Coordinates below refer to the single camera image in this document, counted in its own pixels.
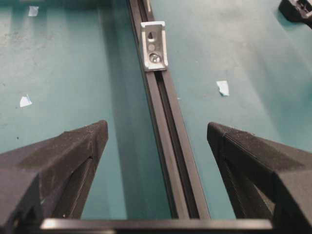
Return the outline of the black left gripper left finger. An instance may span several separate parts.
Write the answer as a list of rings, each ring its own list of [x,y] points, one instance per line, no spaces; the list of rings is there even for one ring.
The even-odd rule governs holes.
[[[0,155],[0,231],[82,215],[108,141],[104,120]]]

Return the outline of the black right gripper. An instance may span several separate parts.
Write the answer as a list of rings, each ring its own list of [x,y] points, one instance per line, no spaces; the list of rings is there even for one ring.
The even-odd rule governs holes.
[[[290,22],[312,23],[311,0],[282,0],[278,10]]]

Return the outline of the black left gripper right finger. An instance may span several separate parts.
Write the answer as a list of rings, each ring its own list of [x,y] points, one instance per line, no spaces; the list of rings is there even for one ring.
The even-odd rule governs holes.
[[[278,233],[312,231],[312,155],[210,122],[207,141],[238,219],[266,219]]]

